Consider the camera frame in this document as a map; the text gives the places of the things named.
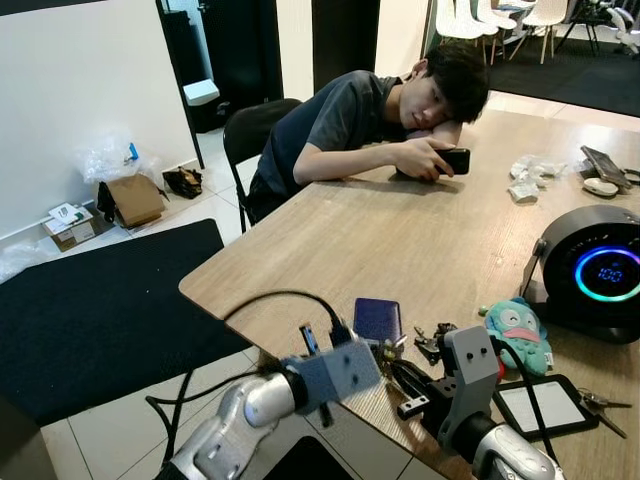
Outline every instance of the person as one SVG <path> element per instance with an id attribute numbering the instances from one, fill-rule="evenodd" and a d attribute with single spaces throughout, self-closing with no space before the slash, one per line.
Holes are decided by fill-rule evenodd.
<path id="1" fill-rule="evenodd" d="M 488 93 L 481 55 L 462 43 L 431 49 L 405 82 L 366 71 L 332 80 L 271 130 L 247 196 L 249 219 L 260 221 L 311 182 L 384 165 L 431 181 L 436 166 L 453 176 L 435 149 L 457 144 Z M 382 140 L 396 142 L 361 149 Z"/>

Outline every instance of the plastic bag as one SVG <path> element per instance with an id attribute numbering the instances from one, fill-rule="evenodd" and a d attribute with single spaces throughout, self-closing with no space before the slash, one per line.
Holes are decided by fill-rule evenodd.
<path id="1" fill-rule="evenodd" d="M 37 243 L 18 243 L 5 248 L 0 254 L 0 284 L 25 268 L 50 260 L 52 256 Z"/>
<path id="2" fill-rule="evenodd" d="M 111 182 L 141 173 L 164 190 L 160 160 L 140 152 L 127 132 L 112 132 L 76 156 L 85 183 Z"/>
<path id="3" fill-rule="evenodd" d="M 553 163 L 546 157 L 524 155 L 512 166 L 513 182 L 507 189 L 516 203 L 535 202 L 540 189 L 545 188 L 550 177 L 558 177 L 566 168 L 566 163 Z"/>

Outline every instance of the black hair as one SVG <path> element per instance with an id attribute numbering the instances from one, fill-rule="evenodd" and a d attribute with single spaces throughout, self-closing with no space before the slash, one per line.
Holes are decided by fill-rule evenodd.
<path id="1" fill-rule="evenodd" d="M 450 105 L 453 120 L 473 122 L 489 97 L 489 74 L 477 49 L 450 42 L 427 53 L 427 77 L 433 77 Z"/>

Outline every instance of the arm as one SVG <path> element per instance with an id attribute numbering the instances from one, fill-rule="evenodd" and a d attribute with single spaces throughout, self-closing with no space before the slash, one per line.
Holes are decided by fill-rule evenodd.
<path id="1" fill-rule="evenodd" d="M 315 145 L 307 143 L 293 167 L 293 178 L 298 185 L 305 185 L 393 165 L 392 146 L 386 144 L 347 152 L 323 152 Z"/>
<path id="2" fill-rule="evenodd" d="M 460 134 L 462 133 L 462 124 L 449 120 L 448 122 L 441 123 L 433 130 L 417 130 L 407 135 L 407 139 L 411 138 L 435 138 L 452 145 L 457 145 L 460 141 Z"/>
<path id="3" fill-rule="evenodd" d="M 293 167 L 293 178 L 298 185 L 306 185 L 393 165 L 411 177 L 437 180 L 440 174 L 436 165 L 450 177 L 453 176 L 453 170 L 433 149 L 453 147 L 428 137 L 346 152 L 323 152 L 312 143 L 307 143 Z"/>
<path id="4" fill-rule="evenodd" d="M 462 124 L 449 120 L 448 122 L 441 123 L 433 129 L 431 138 L 440 140 L 442 142 L 451 143 L 452 145 L 458 145 L 460 141 L 460 134 L 462 133 Z"/>

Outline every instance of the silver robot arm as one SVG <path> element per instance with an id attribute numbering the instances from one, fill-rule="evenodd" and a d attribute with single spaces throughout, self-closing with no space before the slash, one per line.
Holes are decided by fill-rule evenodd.
<path id="1" fill-rule="evenodd" d="M 461 455 L 479 480 L 564 480 L 553 460 L 508 425 L 491 420 L 498 363 L 487 331 L 454 330 L 443 341 L 443 363 L 450 376 L 432 382 L 423 401 L 442 407 L 423 418 L 442 448 Z M 235 480 L 281 418 L 310 413 L 381 378 L 369 345 L 361 339 L 282 363 L 282 373 L 254 377 L 229 389 L 217 414 L 198 427 L 157 480 Z M 455 389 L 448 387 L 451 382 Z M 415 408 L 415 402 L 409 403 Z"/>
<path id="2" fill-rule="evenodd" d="M 346 399 L 381 379 L 369 345 L 359 339 L 282 363 L 282 373 L 230 388 L 216 415 L 198 427 L 158 479 L 237 479 L 281 418 Z"/>

